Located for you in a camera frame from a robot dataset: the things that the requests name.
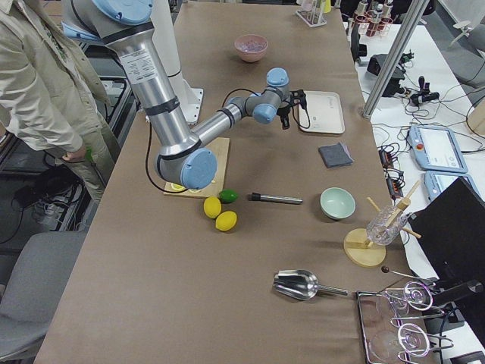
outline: brown tabletop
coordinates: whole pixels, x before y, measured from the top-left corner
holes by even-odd
[[[389,202],[371,125],[338,11],[309,28],[296,7],[189,2],[176,23],[184,77],[203,87],[202,119],[237,87],[262,91],[273,67],[288,71],[291,89],[339,93],[346,132],[308,134],[292,122],[252,118],[230,138],[224,186],[240,194],[236,228],[221,233],[202,200],[164,196],[147,180],[148,126],[139,115],[55,314],[38,364],[65,363],[358,363],[364,362],[355,296],[300,302],[272,289],[281,269],[313,271],[322,284],[379,290],[396,280],[361,268],[343,238],[375,216],[365,201]],[[234,39],[265,36],[266,57],[239,60]],[[327,169],[318,147],[342,141],[352,166]],[[154,142],[153,152],[158,148]],[[320,193],[338,186],[353,194],[355,214],[332,221]],[[300,206],[250,202],[259,192],[303,198]],[[385,263],[407,270],[401,243]]]

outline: light green bowl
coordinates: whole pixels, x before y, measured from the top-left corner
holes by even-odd
[[[355,211],[355,200],[339,187],[327,188],[320,196],[321,210],[333,220],[348,218]]]

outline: beige pants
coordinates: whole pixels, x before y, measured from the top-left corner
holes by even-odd
[[[48,149],[47,152],[58,158],[62,164],[66,165],[75,175],[81,178],[92,199],[99,202],[105,191],[103,180],[108,182],[111,176],[114,163],[120,154],[120,145],[104,120],[102,121],[102,128],[84,135],[83,141],[86,148],[90,148],[92,151],[92,160],[95,166],[87,160],[77,163],[66,162],[62,159],[66,152],[58,147]]]

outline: white tray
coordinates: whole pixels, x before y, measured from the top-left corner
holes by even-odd
[[[338,93],[326,91],[305,91],[310,127],[301,131],[307,133],[341,134],[346,130],[343,123],[342,106]],[[299,106],[299,123],[308,126],[305,110]]]

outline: gray chair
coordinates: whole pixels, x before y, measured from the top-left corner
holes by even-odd
[[[29,239],[0,301],[0,362],[37,354],[85,237],[65,231]]]
[[[462,39],[466,39],[471,48],[485,52],[484,24],[478,24],[466,34],[468,38]],[[485,58],[460,46],[459,42],[452,42],[448,49],[443,50],[443,56],[460,83],[474,89],[485,86]]]

